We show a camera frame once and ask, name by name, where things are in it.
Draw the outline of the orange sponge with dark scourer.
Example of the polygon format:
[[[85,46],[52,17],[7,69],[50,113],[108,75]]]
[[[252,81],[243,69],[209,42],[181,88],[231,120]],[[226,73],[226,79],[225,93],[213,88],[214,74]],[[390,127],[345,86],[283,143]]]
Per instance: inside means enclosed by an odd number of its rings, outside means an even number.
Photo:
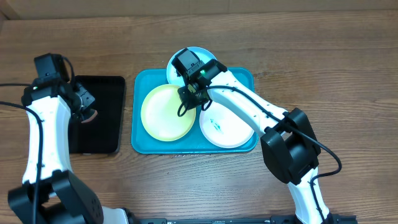
[[[83,119],[81,123],[89,123],[95,119],[98,115],[98,112],[94,109],[89,109],[86,113],[83,114]]]

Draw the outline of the white plate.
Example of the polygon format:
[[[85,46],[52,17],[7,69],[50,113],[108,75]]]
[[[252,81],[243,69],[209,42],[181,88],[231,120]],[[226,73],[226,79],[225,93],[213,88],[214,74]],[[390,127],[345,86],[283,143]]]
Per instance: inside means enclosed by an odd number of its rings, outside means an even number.
[[[254,130],[231,110],[212,103],[201,111],[199,125],[204,137],[215,146],[232,149],[247,143]]]

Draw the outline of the yellow-green plate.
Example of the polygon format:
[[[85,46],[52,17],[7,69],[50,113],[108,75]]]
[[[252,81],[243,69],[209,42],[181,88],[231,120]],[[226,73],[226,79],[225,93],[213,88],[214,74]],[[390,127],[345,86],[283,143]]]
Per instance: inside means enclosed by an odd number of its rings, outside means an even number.
[[[151,90],[141,107],[144,129],[160,141],[176,141],[191,130],[196,111],[186,110],[178,94],[179,86],[164,84]]]

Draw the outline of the teal plastic tray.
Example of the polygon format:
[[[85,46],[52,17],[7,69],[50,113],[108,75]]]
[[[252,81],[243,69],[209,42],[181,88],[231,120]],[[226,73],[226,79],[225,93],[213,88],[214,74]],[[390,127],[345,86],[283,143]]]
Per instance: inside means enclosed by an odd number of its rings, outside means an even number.
[[[259,137],[254,133],[243,145],[231,149],[218,147],[202,134],[197,108],[196,120],[191,130],[176,141],[159,141],[144,129],[141,121],[141,107],[144,98],[154,88],[167,84],[166,69],[156,68],[141,71],[135,78],[132,106],[131,146],[141,154],[216,154],[249,152],[255,148]]]

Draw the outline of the black plastic tray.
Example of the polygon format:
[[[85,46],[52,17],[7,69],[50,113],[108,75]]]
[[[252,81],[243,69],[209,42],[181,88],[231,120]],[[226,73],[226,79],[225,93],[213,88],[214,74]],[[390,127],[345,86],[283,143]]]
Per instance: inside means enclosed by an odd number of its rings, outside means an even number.
[[[119,152],[123,126],[126,82],[120,76],[79,75],[83,85],[95,101],[97,111],[87,123],[70,123],[69,150],[71,154],[115,154]]]

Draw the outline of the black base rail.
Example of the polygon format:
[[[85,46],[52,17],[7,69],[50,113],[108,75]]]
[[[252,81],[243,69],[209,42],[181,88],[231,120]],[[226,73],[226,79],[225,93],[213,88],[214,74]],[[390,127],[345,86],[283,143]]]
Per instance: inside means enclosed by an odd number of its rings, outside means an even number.
[[[232,219],[184,219],[168,220],[166,218],[128,217],[130,224],[299,224],[295,215],[273,215],[269,218],[232,218]]]

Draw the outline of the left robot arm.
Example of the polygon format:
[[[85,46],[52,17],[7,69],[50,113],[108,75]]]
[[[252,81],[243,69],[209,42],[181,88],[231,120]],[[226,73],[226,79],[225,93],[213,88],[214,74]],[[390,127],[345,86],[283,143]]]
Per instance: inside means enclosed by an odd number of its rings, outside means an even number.
[[[137,223],[126,208],[101,205],[97,195],[72,171],[70,123],[92,117],[94,97],[80,83],[33,82],[21,108],[30,125],[29,157],[22,186],[8,193],[22,223]]]

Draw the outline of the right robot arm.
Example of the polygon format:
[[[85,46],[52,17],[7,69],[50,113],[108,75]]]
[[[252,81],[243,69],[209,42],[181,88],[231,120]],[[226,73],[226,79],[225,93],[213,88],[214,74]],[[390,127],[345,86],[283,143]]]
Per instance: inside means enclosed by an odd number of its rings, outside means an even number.
[[[185,86],[179,90],[182,105],[190,110],[219,103],[248,124],[260,137],[264,163],[281,182],[288,185],[301,223],[328,223],[330,211],[318,185],[317,141],[306,114],[291,112],[262,99],[242,85],[219,61],[199,59],[172,61]]]

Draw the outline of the light blue plate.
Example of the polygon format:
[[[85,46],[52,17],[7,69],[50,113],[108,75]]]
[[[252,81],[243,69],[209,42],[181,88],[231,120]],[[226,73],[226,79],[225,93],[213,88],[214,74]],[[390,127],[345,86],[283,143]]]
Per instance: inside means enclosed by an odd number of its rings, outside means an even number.
[[[187,47],[188,50],[192,51],[195,53],[200,60],[203,62],[207,63],[211,59],[216,59],[216,57],[207,49],[201,48],[201,47]],[[177,56],[182,51],[179,50],[178,52],[174,53],[173,56],[170,58],[167,68],[166,68],[166,76],[167,76],[167,81],[169,84],[177,85],[179,87],[182,87],[185,85],[183,77],[178,76],[176,68],[172,65],[173,59]]]

